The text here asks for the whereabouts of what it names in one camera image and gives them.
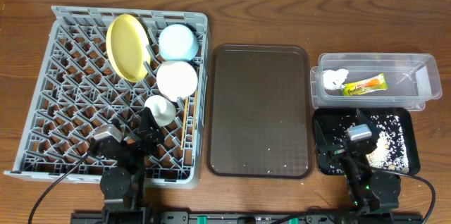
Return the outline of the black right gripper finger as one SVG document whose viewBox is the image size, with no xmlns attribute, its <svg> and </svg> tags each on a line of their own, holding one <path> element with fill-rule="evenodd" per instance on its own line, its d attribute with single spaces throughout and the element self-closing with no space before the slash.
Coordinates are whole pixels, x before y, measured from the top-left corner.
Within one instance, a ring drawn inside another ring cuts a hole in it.
<svg viewBox="0 0 451 224">
<path fill-rule="evenodd" d="M 340 150 L 340 144 L 328 143 L 317 120 L 314 120 L 314 136 L 319 163 L 337 163 L 336 151 Z"/>
<path fill-rule="evenodd" d="M 357 119 L 361 124 L 365 124 L 368 126 L 369 130 L 371 131 L 371 138 L 372 139 L 378 139 L 380 134 L 380 129 L 369 119 L 367 118 L 362 110 L 358 108 L 356 110 L 357 113 Z"/>
</svg>

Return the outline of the white plastic cup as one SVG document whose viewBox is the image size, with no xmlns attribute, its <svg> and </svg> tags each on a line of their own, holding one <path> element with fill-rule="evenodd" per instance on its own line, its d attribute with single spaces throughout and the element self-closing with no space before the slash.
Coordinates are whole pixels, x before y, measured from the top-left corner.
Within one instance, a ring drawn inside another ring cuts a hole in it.
<svg viewBox="0 0 451 224">
<path fill-rule="evenodd" d="M 151 110 L 159 127 L 169 125 L 175 119 L 175 105 L 162 96 L 153 95 L 149 97 L 145 101 L 144 106 Z"/>
</svg>

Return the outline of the yellow orange snack wrapper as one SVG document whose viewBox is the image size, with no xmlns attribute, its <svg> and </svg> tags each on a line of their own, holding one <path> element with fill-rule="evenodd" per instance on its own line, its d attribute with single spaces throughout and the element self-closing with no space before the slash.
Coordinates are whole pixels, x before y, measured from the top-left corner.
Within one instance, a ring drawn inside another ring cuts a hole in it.
<svg viewBox="0 0 451 224">
<path fill-rule="evenodd" d="M 342 94 L 344 96 L 356 96 L 385 90 L 388 90 L 388 84 L 385 80 L 385 75 L 380 73 L 365 80 L 344 84 Z"/>
</svg>

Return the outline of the pink bowl with food scraps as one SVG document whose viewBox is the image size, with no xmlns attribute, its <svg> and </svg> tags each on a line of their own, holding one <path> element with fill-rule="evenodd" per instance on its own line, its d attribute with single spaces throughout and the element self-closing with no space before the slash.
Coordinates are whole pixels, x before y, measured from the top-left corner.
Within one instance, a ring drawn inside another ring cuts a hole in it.
<svg viewBox="0 0 451 224">
<path fill-rule="evenodd" d="M 156 74 L 160 93 L 172 102 L 186 99 L 194 94 L 197 82 L 196 70 L 184 61 L 163 62 Z"/>
</svg>

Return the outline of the white tissue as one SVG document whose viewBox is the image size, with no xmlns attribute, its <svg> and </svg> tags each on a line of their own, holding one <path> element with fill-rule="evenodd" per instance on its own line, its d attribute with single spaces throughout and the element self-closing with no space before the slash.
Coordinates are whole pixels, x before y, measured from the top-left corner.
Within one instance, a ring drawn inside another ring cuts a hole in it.
<svg viewBox="0 0 451 224">
<path fill-rule="evenodd" d="M 323 72 L 323 86 L 326 90 L 338 90 L 344 88 L 349 70 L 325 70 Z"/>
</svg>

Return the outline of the yellow plastic plate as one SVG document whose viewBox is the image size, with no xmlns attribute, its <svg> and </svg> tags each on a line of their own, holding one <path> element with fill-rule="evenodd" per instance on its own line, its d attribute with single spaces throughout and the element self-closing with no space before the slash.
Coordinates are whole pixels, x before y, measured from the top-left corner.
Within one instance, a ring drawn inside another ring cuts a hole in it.
<svg viewBox="0 0 451 224">
<path fill-rule="evenodd" d="M 139 82 L 147 76 L 144 63 L 150 63 L 149 38 L 136 17 L 118 16 L 106 34 L 106 51 L 114 71 L 123 79 Z"/>
</svg>

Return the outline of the light blue plastic bowl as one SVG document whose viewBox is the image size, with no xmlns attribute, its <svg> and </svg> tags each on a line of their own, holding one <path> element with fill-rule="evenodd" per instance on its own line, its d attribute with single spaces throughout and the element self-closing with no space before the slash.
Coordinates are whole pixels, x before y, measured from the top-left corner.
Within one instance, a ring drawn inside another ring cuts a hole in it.
<svg viewBox="0 0 451 224">
<path fill-rule="evenodd" d="M 199 42 L 185 25 L 169 25 L 159 35 L 159 53 L 166 61 L 191 61 L 198 51 Z"/>
</svg>

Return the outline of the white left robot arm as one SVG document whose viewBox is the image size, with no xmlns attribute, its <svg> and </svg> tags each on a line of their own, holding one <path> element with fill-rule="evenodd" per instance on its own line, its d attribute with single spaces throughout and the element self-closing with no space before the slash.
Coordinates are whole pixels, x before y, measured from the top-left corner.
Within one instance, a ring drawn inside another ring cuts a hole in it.
<svg viewBox="0 0 451 224">
<path fill-rule="evenodd" d="M 137 129 L 138 139 L 127 143 L 118 128 L 119 121 L 102 125 L 94 131 L 90 156 L 104 156 L 117 161 L 100 180 L 104 194 L 102 223 L 159 223 L 159 215 L 145 202 L 147 176 L 144 159 L 158 153 L 164 135 L 150 108 L 144 108 Z"/>
</svg>

